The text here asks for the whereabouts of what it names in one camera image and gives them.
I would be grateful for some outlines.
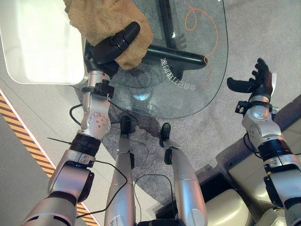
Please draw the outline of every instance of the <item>orange cable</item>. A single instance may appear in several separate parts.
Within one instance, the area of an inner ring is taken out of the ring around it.
[[[205,64],[206,64],[206,65],[208,66],[208,68],[209,68],[209,77],[208,77],[208,79],[207,79],[205,82],[203,82],[202,84],[200,84],[200,87],[203,87],[204,85],[206,85],[206,84],[209,82],[210,77],[211,77],[211,74],[212,74],[212,72],[211,72],[211,67],[210,67],[209,64],[207,63],[207,60],[206,60],[206,59],[207,59],[209,56],[211,56],[211,55],[214,53],[214,51],[216,50],[216,48],[217,48],[217,45],[218,45],[218,31],[217,31],[217,27],[216,27],[216,24],[215,24],[214,20],[208,15],[207,12],[205,12],[204,10],[202,10],[202,9],[200,9],[200,8],[193,8],[193,7],[192,7],[188,2],[186,2],[186,1],[185,1],[185,4],[187,4],[187,5],[190,7],[190,10],[189,10],[189,12],[186,14],[186,17],[185,17],[185,28],[186,28],[187,31],[193,31],[193,30],[195,30],[196,27],[197,27],[198,19],[197,19],[197,15],[196,15],[195,11],[199,11],[199,12],[204,13],[204,14],[210,19],[211,23],[213,24],[213,26],[214,26],[214,28],[215,28],[215,33],[216,33],[215,47],[213,48],[213,50],[212,50],[210,53],[208,53],[207,55],[204,56],[204,62],[205,62]],[[188,18],[188,16],[190,15],[191,12],[194,13],[195,24],[194,24],[194,27],[193,27],[193,28],[188,28],[188,27],[187,27],[187,18]]]

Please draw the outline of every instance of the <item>silver robot leg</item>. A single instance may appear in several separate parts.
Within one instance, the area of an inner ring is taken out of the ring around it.
[[[113,202],[105,212],[104,225],[135,225],[135,201],[134,188],[131,167],[131,154],[129,151],[129,140],[127,137],[121,137],[119,140],[119,150],[116,158],[116,168],[126,177],[127,184],[117,193]],[[111,186],[109,189],[108,200],[112,199],[117,190],[124,185],[124,177],[114,170]]]
[[[171,154],[180,225],[206,226],[208,221],[204,198],[191,163],[177,143],[167,140],[163,144]]]

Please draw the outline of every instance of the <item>black band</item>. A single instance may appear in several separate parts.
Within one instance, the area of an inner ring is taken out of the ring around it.
[[[68,200],[73,204],[73,206],[76,205],[76,198],[72,194],[66,192],[53,192],[47,198],[61,198]]]
[[[278,139],[269,140],[267,142],[262,143],[258,147],[258,151],[263,161],[284,154],[292,154],[291,149],[286,144],[286,142],[284,140]]]
[[[289,209],[293,205],[296,205],[298,203],[301,203],[301,197],[295,197],[295,198],[288,199],[284,202],[284,205],[287,209]]]
[[[89,137],[84,134],[77,134],[72,141],[70,149],[95,157],[100,143],[100,140],[95,139],[94,137]]]

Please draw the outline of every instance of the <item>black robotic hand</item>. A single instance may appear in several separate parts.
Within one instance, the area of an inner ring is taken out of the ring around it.
[[[252,93],[251,97],[263,95],[270,101],[273,91],[272,73],[261,58],[258,58],[255,68],[258,70],[257,72],[252,71],[252,75],[255,76],[255,79],[250,78],[249,81],[238,81],[230,77],[227,79],[227,86],[235,92]]]

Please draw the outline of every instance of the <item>wire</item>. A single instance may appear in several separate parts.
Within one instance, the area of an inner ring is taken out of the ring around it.
[[[71,142],[67,142],[67,141],[63,141],[63,140],[54,139],[54,138],[51,138],[51,137],[48,137],[48,139],[50,139],[50,140],[55,140],[55,141],[58,141],[58,142],[62,142],[62,143],[65,143],[65,144],[72,145],[72,143],[71,143]]]
[[[141,222],[141,220],[142,220],[141,205],[140,205],[140,203],[139,203],[139,201],[138,201],[138,198],[137,198],[137,195],[136,195],[135,185],[136,185],[137,181],[138,181],[140,178],[143,178],[143,177],[145,177],[145,176],[162,176],[162,177],[165,177],[165,178],[169,181],[169,184],[170,184],[170,191],[171,191],[171,205],[172,205],[172,208],[173,208],[173,213],[174,213],[174,218],[175,218],[175,212],[174,212],[174,199],[173,199],[173,187],[172,187],[172,185],[171,185],[170,179],[169,179],[167,176],[163,175],[163,174],[144,174],[144,175],[138,177],[138,179],[137,179],[137,180],[135,181],[135,183],[134,183],[134,195],[135,195],[135,198],[136,198],[136,200],[137,200],[137,203],[138,203],[139,209],[140,209],[140,222]]]
[[[83,104],[75,105],[75,106],[73,106],[72,108],[70,108],[70,110],[69,110],[69,115],[70,115],[70,117],[71,117],[71,118],[73,119],[73,121],[75,121],[76,124],[78,124],[78,125],[80,125],[80,122],[77,121],[77,120],[73,117],[72,111],[73,111],[75,108],[78,108],[78,107],[81,107],[81,106],[83,106]]]
[[[248,134],[248,133],[245,133],[245,134],[244,134],[244,137],[243,137],[243,141],[244,141],[244,144],[245,144],[245,146],[247,147],[247,149],[249,149],[249,150],[250,150],[251,152],[253,152],[258,158],[261,159],[261,157],[258,155],[259,152],[258,152],[258,151],[255,151],[254,148],[253,148],[253,146],[252,146],[252,148],[250,148],[250,146],[247,145],[247,143],[246,143],[246,137],[248,137],[248,142],[249,142],[249,143],[251,143],[251,142],[250,142],[250,139],[249,139],[249,134]]]
[[[113,104],[115,107],[117,107],[118,109],[122,110],[123,112],[125,112],[125,113],[127,113],[129,116],[131,116],[133,119],[135,119],[135,121],[137,121],[137,123],[138,123],[138,125],[139,125],[139,121],[138,121],[138,119],[137,119],[135,116],[133,116],[133,115],[132,115],[131,113],[129,113],[127,110],[122,109],[121,107],[117,106],[116,104],[114,104],[113,102],[111,102],[109,99],[108,99],[108,101],[109,101],[111,104]]]
[[[81,91],[79,88],[77,88],[77,87],[75,87],[73,85],[69,85],[69,86],[71,86],[71,87],[73,87],[73,88],[78,89],[79,91]]]
[[[214,28],[215,28],[215,34],[216,34],[216,42],[215,42],[215,46],[214,46],[214,48],[212,49],[212,51],[211,51],[210,53],[208,53],[207,55],[204,56],[204,62],[205,62],[205,64],[206,64],[206,65],[208,66],[208,68],[209,68],[209,77],[208,77],[208,79],[207,79],[205,82],[203,82],[202,84],[200,84],[200,87],[204,87],[204,86],[210,81],[210,77],[211,77],[211,74],[212,74],[211,67],[209,66],[209,64],[208,64],[208,62],[207,62],[207,58],[208,58],[209,56],[211,56],[211,55],[214,53],[214,51],[216,50],[216,48],[217,48],[217,45],[218,45],[218,30],[217,30],[217,26],[216,26],[214,20],[209,16],[209,14],[208,14],[206,11],[204,11],[204,10],[202,10],[202,9],[200,9],[200,8],[193,8],[193,7],[192,7],[188,2],[186,2],[186,1],[185,1],[185,4],[187,4],[187,5],[190,7],[189,12],[186,14],[186,17],[185,17],[185,24],[184,24],[187,31],[193,31],[193,30],[195,30],[196,27],[197,27],[197,24],[198,24],[198,18],[197,18],[197,15],[196,15],[195,11],[199,11],[199,12],[202,12],[203,14],[205,14],[205,15],[210,19],[211,23],[213,24],[213,26],[214,26]],[[193,26],[192,28],[188,28],[188,27],[187,27],[187,19],[188,19],[188,16],[190,15],[191,12],[193,12],[193,14],[194,14],[195,24],[194,24],[194,26]]]
[[[103,163],[103,164],[107,164],[107,165],[110,165],[112,166],[115,170],[117,170],[125,179],[125,183],[117,190],[117,192],[115,192],[115,194],[113,195],[113,197],[111,198],[110,202],[108,203],[108,205],[106,206],[106,208],[104,208],[103,210],[99,210],[99,211],[94,211],[94,212],[90,212],[90,213],[85,213],[85,214],[82,214],[82,215],[79,215],[76,217],[76,219],[78,218],[82,218],[84,216],[87,216],[87,215],[91,215],[91,214],[95,214],[95,213],[101,213],[101,212],[104,212],[108,209],[108,207],[111,205],[112,201],[114,200],[115,196],[117,195],[117,193],[127,184],[127,177],[119,170],[117,169],[114,165],[112,165],[111,163],[108,163],[108,162],[105,162],[105,161],[98,161],[98,160],[95,160],[95,162],[100,162],[100,163]]]
[[[145,160],[144,160],[144,161],[143,161],[143,163],[141,164],[141,166],[142,166],[142,169],[143,169],[143,166],[144,166],[144,164],[145,164],[145,162],[146,162],[147,158],[149,157],[150,150],[148,149],[148,147],[146,146],[146,144],[145,144],[145,143],[142,143],[142,142],[140,142],[140,141],[137,141],[137,140],[131,140],[131,139],[128,139],[128,140],[130,140],[130,141],[133,141],[133,142],[136,142],[136,143],[139,143],[139,144],[143,145],[143,146],[146,148],[146,150],[147,150],[147,155],[146,155],[146,158],[145,158]]]

